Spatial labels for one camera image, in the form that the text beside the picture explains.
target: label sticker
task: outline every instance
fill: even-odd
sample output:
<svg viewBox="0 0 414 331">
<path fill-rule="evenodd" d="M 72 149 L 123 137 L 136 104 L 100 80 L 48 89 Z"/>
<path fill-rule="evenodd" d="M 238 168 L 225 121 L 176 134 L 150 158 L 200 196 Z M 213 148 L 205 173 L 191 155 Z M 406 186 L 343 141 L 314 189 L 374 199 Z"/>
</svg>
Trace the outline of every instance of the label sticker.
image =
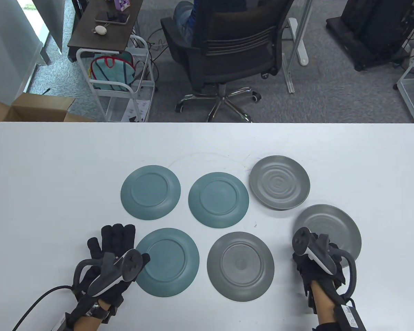
<svg viewBox="0 0 414 331">
<path fill-rule="evenodd" d="M 358 329 L 359 326 L 357 325 L 356 320 L 354 319 L 353 313 L 351 312 L 349 307 L 342 305 L 342 310 L 345 313 L 345 317 L 346 317 L 346 320 L 349 323 L 349 326 L 352 327 L 352 328 Z"/>
</svg>

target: chair backrest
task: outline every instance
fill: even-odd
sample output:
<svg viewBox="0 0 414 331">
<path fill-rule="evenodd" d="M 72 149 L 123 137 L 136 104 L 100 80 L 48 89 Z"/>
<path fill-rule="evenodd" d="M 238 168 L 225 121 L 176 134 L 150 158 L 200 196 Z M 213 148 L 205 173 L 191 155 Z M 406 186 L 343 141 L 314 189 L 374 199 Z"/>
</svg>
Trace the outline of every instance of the chair backrest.
<svg viewBox="0 0 414 331">
<path fill-rule="evenodd" d="M 208 56 L 275 44 L 294 0 L 199 0 L 193 46 Z"/>
</svg>

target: black glove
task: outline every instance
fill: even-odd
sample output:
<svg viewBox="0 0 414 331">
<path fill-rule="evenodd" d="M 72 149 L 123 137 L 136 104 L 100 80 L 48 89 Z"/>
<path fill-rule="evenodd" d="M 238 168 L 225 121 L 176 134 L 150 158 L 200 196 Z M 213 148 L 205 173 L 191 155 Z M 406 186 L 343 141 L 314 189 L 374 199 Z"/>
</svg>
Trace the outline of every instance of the black glove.
<svg viewBox="0 0 414 331">
<path fill-rule="evenodd" d="M 312 233 L 314 238 L 318 238 L 317 234 Z M 330 243 L 330 246 L 338 248 L 336 244 Z M 305 295 L 308 296 L 308 305 L 313 301 L 311 292 L 311 282 L 316 281 L 324 290 L 324 292 L 332 299 L 335 303 L 342 302 L 337 292 L 335 291 L 342 284 L 345 284 L 344 273 L 342 272 L 341 256 L 333 255 L 331 257 L 336 264 L 337 272 L 335 275 L 327 274 L 315 261 L 310 260 L 307 254 L 297 255 L 293 254 L 293 260 L 297 264 L 297 271 L 302 276 L 304 282 Z"/>
<path fill-rule="evenodd" d="M 105 252 L 114 253 L 115 257 L 119 258 L 129 249 L 134 248 L 135 227 L 131 224 L 125 227 L 121 224 L 115 224 L 114 226 L 106 225 L 101 229 L 101 238 L 101 248 L 97 238 L 90 238 L 87 241 L 87 247 L 89 247 L 92 259 L 103 258 Z M 142 261 L 141 270 L 150 262 L 149 254 L 143 254 Z M 100 273 L 100 268 L 91 267 L 79 284 L 79 289 L 87 292 L 89 285 Z M 121 281 L 100 295 L 99 298 L 112 306 L 118 307 L 123 301 L 122 293 L 127 290 L 130 284 L 131 282 Z"/>
</svg>

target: smartphone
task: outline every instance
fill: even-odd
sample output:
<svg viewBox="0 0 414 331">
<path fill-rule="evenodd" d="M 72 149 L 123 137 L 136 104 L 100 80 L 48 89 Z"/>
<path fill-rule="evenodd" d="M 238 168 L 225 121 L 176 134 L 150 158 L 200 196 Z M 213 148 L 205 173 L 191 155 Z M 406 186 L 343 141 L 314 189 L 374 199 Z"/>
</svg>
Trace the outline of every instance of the smartphone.
<svg viewBox="0 0 414 331">
<path fill-rule="evenodd" d="M 110 24 L 126 24 L 130 14 L 124 14 L 116 11 L 100 11 L 95 16 L 95 22 Z"/>
</svg>

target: ceramic plate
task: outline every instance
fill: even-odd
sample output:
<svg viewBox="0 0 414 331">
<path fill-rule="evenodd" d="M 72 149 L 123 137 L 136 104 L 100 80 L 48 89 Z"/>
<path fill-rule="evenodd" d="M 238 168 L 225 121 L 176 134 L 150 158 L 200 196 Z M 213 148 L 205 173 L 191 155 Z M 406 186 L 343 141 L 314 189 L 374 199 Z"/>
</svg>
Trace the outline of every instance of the ceramic plate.
<svg viewBox="0 0 414 331">
<path fill-rule="evenodd" d="M 121 187 L 121 203 L 138 219 L 159 219 L 177 205 L 181 186 L 173 172 L 159 165 L 147 165 L 132 172 Z"/>
<path fill-rule="evenodd" d="M 207 272 L 215 289 L 234 301 L 259 298 L 270 287 L 275 263 L 267 245 L 245 232 L 219 238 L 207 257 Z"/>
<path fill-rule="evenodd" d="M 150 255 L 136 282 L 151 295 L 172 297 L 188 288 L 196 277 L 198 248 L 181 230 L 158 229 L 145 236 L 136 249 Z"/>
<path fill-rule="evenodd" d="M 211 228 L 238 223 L 248 209 L 248 192 L 235 176 L 225 172 L 203 175 L 191 187 L 188 205 L 193 216 Z"/>
<path fill-rule="evenodd" d="M 255 196 L 270 208 L 286 210 L 305 201 L 310 179 L 305 169 L 286 156 L 268 156 L 250 172 L 250 187 Z"/>
<path fill-rule="evenodd" d="M 308 227 L 311 232 L 328 234 L 330 242 L 349 252 L 356 260 L 362 248 L 360 231 L 344 211 L 332 205 L 312 205 L 302 211 L 294 223 L 294 233 L 301 227 Z M 348 262 L 342 258 L 342 267 Z"/>
</svg>

